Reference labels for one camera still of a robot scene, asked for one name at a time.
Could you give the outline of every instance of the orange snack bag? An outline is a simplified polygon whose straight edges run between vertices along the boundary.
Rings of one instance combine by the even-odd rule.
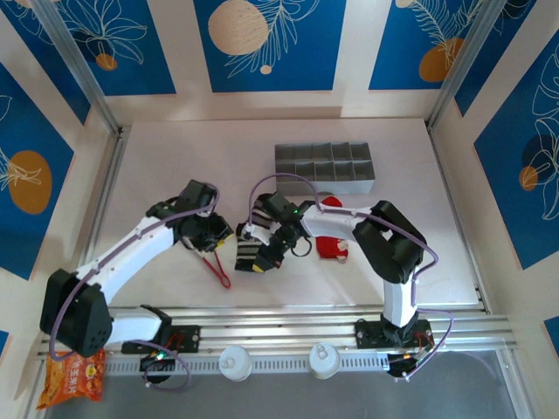
[[[45,389],[39,398],[37,410],[49,408],[73,397],[85,396],[94,402],[100,401],[104,372],[103,349],[89,358],[74,354],[60,362],[47,356]]]

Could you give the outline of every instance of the white paper cup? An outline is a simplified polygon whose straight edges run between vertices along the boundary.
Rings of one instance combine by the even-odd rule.
[[[319,343],[311,349],[308,364],[316,378],[326,380],[340,369],[340,354],[329,343]]]
[[[232,381],[245,380],[252,371],[251,356],[243,347],[228,347],[219,356],[219,370]]]

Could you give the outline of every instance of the gray floor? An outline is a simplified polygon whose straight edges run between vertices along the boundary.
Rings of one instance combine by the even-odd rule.
[[[145,388],[140,377],[106,377],[102,402],[74,399],[49,409],[46,419],[516,417],[495,354],[475,357],[437,355],[409,383],[379,373],[325,381],[311,374],[255,374],[243,382],[206,375],[194,376],[188,392],[172,395]]]

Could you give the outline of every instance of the robotic arm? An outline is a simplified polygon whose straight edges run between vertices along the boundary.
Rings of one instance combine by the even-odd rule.
[[[126,314],[109,311],[114,295],[145,264],[179,241],[198,251],[214,251],[232,229],[213,209],[203,214],[180,216],[210,207],[217,191],[208,184],[190,181],[180,196],[150,208],[140,223],[119,243],[90,264],[70,273],[62,269],[48,280],[40,328],[51,333],[63,304],[81,284],[58,328],[57,340],[84,357],[109,343],[157,340],[170,337],[170,318],[143,306]],[[84,278],[95,272],[87,284]]]
[[[191,181],[180,196],[149,209],[134,230],[101,257],[72,273],[54,272],[46,288],[41,330],[55,334],[57,340],[84,357],[96,354],[106,344],[129,340],[164,345],[171,335],[169,316],[149,306],[118,313],[108,305],[145,264],[177,242],[186,242],[198,251],[214,251],[230,236],[231,227],[213,212],[211,203],[216,199],[217,190],[211,185]],[[201,208],[209,210],[199,213]],[[423,249],[394,229],[414,236],[418,243],[425,240],[391,203],[381,201],[365,209],[318,207],[315,202],[296,206],[276,192],[263,201],[263,209],[278,228],[245,226],[244,238],[256,237],[262,242],[254,271],[280,268],[286,251],[301,237],[353,240],[384,280],[384,339],[380,347],[403,347],[411,341],[418,322],[411,303],[411,274],[423,260]],[[383,223],[368,219],[368,215]],[[386,237],[389,230],[392,235]]]
[[[245,238],[255,237],[264,245],[254,260],[254,271],[280,268],[286,251],[293,249],[301,237],[336,237],[357,242],[373,270],[384,280],[384,309],[381,316],[384,337],[394,347],[413,338],[418,321],[411,303],[411,275],[423,261],[424,250],[402,234],[368,219],[381,218],[425,243],[419,231],[387,201],[372,208],[340,209],[307,201],[297,207],[284,196],[274,193],[262,202],[263,210],[279,225],[272,232],[247,224]]]

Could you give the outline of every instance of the metal sorting tray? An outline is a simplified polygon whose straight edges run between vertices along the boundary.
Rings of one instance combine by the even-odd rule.
[[[368,194],[375,170],[366,142],[322,142],[277,144],[276,173],[299,175],[309,180],[322,195]],[[310,195],[308,185],[291,176],[276,178],[284,196]]]

